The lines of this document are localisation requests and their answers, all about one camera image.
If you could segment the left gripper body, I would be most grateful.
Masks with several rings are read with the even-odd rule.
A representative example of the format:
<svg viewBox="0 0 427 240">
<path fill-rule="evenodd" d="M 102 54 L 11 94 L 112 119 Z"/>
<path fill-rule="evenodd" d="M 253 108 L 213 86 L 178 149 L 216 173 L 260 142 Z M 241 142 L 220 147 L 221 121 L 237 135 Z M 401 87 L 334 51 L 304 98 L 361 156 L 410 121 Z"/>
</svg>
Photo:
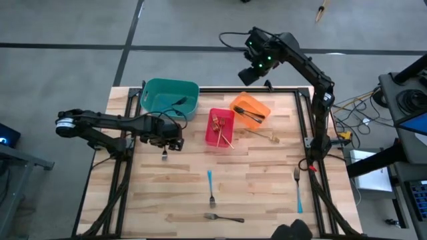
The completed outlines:
<svg viewBox="0 0 427 240">
<path fill-rule="evenodd" d="M 181 125 L 163 119 L 145 121 L 139 140 L 159 148 L 168 147 L 172 151 L 181 151 L 184 144 Z"/>
</svg>

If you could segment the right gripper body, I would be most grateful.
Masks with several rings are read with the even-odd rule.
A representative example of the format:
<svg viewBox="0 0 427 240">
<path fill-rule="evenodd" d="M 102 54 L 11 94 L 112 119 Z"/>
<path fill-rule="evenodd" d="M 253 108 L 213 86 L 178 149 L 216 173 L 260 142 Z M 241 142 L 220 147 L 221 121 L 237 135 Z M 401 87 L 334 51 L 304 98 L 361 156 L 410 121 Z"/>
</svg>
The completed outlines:
<svg viewBox="0 0 427 240">
<path fill-rule="evenodd" d="M 248 48 L 247 59 L 251 63 L 250 69 L 256 71 L 269 71 L 270 69 L 275 69 L 280 64 L 278 61 L 279 54 L 280 50 L 274 48 L 264 48 L 259 51 L 251 47 Z"/>
</svg>

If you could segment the orange plastic bin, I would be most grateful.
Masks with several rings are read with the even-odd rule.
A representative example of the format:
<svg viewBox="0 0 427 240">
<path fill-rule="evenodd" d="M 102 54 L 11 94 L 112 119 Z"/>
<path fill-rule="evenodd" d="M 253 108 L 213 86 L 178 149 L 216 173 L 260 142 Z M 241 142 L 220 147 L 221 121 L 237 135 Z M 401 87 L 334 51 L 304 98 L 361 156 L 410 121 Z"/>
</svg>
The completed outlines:
<svg viewBox="0 0 427 240">
<path fill-rule="evenodd" d="M 266 118 L 270 115 L 271 109 L 263 104 L 261 101 L 258 101 L 255 97 L 250 95 L 247 92 L 241 92 L 231 103 L 230 109 L 235 113 L 235 119 L 237 122 L 245 125 L 247 128 L 251 130 L 257 130 L 261 127 L 262 123 L 266 120 L 263 120 L 262 123 L 256 123 L 254 120 L 250 119 L 245 115 L 240 115 L 239 113 L 234 111 L 234 106 L 237 105 L 247 111 L 252 113 L 257 113 L 260 115 L 264 115 Z"/>
</svg>

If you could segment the teal plastic bin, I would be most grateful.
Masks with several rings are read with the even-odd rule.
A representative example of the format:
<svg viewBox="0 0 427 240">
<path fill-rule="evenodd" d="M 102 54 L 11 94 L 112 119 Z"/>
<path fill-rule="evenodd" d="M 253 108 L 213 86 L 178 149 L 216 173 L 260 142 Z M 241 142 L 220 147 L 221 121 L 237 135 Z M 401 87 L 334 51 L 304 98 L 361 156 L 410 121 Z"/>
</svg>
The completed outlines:
<svg viewBox="0 0 427 240">
<path fill-rule="evenodd" d="M 181 97 L 187 97 L 188 100 L 183 105 L 177 107 L 180 112 L 166 111 L 166 114 L 176 120 L 184 121 L 187 119 L 191 121 L 195 117 L 199 97 L 199 86 L 192 81 L 162 78 L 151 79 L 143 89 L 140 105 L 146 112 L 161 112 L 157 110 L 160 106 L 160 98 L 178 100 Z"/>
</svg>

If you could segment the pink plastic bin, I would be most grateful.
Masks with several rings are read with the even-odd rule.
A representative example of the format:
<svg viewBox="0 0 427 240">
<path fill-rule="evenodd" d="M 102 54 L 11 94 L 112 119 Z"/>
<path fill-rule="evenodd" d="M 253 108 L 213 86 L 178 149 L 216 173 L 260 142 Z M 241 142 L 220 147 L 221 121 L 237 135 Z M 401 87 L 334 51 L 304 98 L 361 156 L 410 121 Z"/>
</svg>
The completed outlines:
<svg viewBox="0 0 427 240">
<path fill-rule="evenodd" d="M 218 132 L 215 132 L 211 125 L 212 123 L 216 123 L 220 118 L 224 118 L 226 120 L 226 124 L 222 129 L 222 134 L 224 137 L 232 143 L 233 134 L 234 134 L 234 112 L 228 109 L 218 109 L 212 108 L 209 111 L 208 121 L 207 121 L 207 129 L 205 133 L 205 142 L 213 147 L 216 147 L 218 140 Z M 220 146 L 221 148 L 229 148 L 230 146 L 221 139 Z"/>
</svg>

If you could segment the yellow and black hand tool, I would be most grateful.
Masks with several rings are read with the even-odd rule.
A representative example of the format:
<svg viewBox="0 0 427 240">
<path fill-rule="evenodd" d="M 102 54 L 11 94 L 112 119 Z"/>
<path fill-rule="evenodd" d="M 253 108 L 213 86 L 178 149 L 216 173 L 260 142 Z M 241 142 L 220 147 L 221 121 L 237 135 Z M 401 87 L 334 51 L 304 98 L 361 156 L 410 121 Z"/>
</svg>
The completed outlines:
<svg viewBox="0 0 427 240">
<path fill-rule="evenodd" d="M 328 8 L 329 3 L 330 3 L 330 0 L 323 0 L 322 4 L 318 7 L 318 12 L 316 13 L 316 18 L 315 18 L 316 23 L 318 23 L 323 17 L 326 9 Z"/>
</svg>

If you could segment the grey equipment cart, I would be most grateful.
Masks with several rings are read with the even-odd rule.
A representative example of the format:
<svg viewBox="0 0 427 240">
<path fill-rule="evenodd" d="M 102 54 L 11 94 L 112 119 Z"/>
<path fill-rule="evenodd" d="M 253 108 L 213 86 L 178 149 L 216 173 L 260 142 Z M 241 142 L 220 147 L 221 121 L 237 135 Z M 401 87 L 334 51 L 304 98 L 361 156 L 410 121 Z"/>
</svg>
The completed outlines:
<svg viewBox="0 0 427 240">
<path fill-rule="evenodd" d="M 405 114 L 401 112 L 396 101 L 396 96 L 401 91 L 417 89 L 427 94 L 427 88 L 416 79 L 408 80 L 404 85 L 398 85 L 393 82 L 390 74 L 383 74 L 378 78 L 384 98 L 393 118 L 393 122 L 397 122 L 401 118 L 405 117 Z M 396 131 L 408 162 L 411 164 L 427 164 L 427 145 L 423 144 L 423 142 L 421 142 L 413 132 L 399 128 L 397 128 Z"/>
</svg>

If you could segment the grey metal table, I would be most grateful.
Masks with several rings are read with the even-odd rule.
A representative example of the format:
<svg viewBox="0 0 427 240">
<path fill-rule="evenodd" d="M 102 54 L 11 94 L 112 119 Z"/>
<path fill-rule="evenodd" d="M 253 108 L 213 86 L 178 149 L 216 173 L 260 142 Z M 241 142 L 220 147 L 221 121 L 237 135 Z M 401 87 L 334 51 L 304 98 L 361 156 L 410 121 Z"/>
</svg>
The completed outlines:
<svg viewBox="0 0 427 240">
<path fill-rule="evenodd" d="M 0 240 L 5 240 L 33 168 L 55 163 L 0 144 Z"/>
</svg>

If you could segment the white box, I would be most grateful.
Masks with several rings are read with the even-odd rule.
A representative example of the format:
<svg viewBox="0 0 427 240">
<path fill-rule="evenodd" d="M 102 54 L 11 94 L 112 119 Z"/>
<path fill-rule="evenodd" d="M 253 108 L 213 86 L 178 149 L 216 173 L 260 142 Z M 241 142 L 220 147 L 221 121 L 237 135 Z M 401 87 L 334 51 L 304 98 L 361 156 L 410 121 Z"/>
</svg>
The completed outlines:
<svg viewBox="0 0 427 240">
<path fill-rule="evenodd" d="M 356 163 L 373 155 L 369 151 L 350 150 L 350 161 Z M 387 167 L 355 177 L 354 182 L 358 189 L 393 192 Z"/>
</svg>

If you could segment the black electronic box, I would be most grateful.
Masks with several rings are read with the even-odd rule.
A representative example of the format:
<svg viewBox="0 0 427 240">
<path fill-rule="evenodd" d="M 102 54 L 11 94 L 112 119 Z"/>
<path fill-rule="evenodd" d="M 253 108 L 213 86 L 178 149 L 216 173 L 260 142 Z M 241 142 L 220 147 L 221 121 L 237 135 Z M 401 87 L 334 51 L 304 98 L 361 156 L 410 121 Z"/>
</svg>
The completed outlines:
<svg viewBox="0 0 427 240">
<path fill-rule="evenodd" d="M 20 132 L 0 123 L 0 145 L 16 148 L 20 137 Z"/>
</svg>

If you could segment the blue tablet screen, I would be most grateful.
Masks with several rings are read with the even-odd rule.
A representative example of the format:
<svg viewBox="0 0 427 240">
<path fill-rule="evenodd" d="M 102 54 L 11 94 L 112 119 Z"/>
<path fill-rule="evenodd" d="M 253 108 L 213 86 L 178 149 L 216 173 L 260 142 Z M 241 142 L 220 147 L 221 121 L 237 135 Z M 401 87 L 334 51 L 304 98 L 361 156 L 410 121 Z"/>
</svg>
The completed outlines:
<svg viewBox="0 0 427 240">
<path fill-rule="evenodd" d="M 405 116 L 397 120 L 394 126 L 399 129 L 427 136 L 427 111 Z"/>
</svg>

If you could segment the black keyboard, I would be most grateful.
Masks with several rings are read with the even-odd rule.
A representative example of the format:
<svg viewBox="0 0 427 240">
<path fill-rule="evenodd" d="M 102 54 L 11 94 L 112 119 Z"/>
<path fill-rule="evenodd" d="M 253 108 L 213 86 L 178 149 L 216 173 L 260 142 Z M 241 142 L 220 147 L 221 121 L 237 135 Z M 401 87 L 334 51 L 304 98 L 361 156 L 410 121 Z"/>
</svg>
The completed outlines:
<svg viewBox="0 0 427 240">
<path fill-rule="evenodd" d="M 417 220 L 427 223 L 427 180 L 409 181 L 406 184 Z"/>
</svg>

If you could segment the blue-handled fork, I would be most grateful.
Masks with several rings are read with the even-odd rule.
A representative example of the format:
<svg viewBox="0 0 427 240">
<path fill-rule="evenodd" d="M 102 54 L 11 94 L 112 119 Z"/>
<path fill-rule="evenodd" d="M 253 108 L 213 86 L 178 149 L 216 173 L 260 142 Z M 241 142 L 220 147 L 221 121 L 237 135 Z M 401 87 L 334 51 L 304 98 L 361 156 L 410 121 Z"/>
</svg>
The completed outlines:
<svg viewBox="0 0 427 240">
<path fill-rule="evenodd" d="M 294 169 L 294 181 L 296 182 L 296 191 L 297 191 L 297 212 L 303 213 L 303 207 L 302 207 L 302 201 L 301 201 L 301 195 L 300 195 L 300 169 L 296 167 Z"/>
<path fill-rule="evenodd" d="M 213 195 L 213 181 L 212 181 L 212 172 L 211 170 L 207 171 L 207 178 L 209 181 L 209 192 L 210 192 L 210 197 L 209 197 L 209 206 L 211 209 L 216 207 L 216 200 L 214 198 Z"/>
</svg>

